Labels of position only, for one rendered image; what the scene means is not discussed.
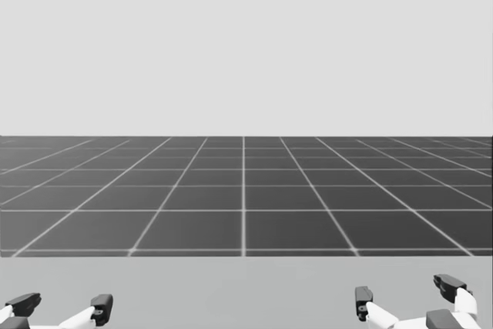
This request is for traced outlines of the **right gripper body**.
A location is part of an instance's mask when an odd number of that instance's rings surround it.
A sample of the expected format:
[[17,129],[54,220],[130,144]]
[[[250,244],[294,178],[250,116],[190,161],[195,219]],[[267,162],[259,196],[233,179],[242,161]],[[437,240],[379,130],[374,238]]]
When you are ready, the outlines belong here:
[[481,329],[481,326],[468,313],[440,309],[428,311],[424,317],[399,321],[396,329]]

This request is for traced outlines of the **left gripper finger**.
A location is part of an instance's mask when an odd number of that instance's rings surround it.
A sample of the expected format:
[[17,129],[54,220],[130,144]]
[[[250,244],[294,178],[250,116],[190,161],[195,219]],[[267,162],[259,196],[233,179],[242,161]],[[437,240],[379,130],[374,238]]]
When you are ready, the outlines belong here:
[[99,294],[90,305],[59,324],[61,329],[98,329],[109,323],[113,306],[111,294]]
[[40,293],[23,294],[8,300],[0,309],[0,318],[30,317],[41,301]]

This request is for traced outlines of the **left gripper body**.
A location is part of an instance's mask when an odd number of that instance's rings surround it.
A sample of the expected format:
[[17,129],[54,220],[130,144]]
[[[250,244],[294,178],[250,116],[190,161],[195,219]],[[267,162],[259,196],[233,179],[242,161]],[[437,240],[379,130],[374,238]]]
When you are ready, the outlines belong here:
[[8,317],[0,323],[0,329],[58,329],[56,326],[31,325],[27,317]]

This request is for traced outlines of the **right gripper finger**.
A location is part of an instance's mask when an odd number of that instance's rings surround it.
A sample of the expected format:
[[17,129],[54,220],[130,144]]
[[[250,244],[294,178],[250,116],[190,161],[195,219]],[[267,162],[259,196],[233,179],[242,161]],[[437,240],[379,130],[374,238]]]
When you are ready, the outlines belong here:
[[454,305],[455,312],[478,315],[478,303],[465,282],[449,274],[436,274],[433,281],[441,296]]
[[399,319],[374,303],[374,295],[368,286],[354,289],[356,315],[367,324],[367,329],[392,329]]

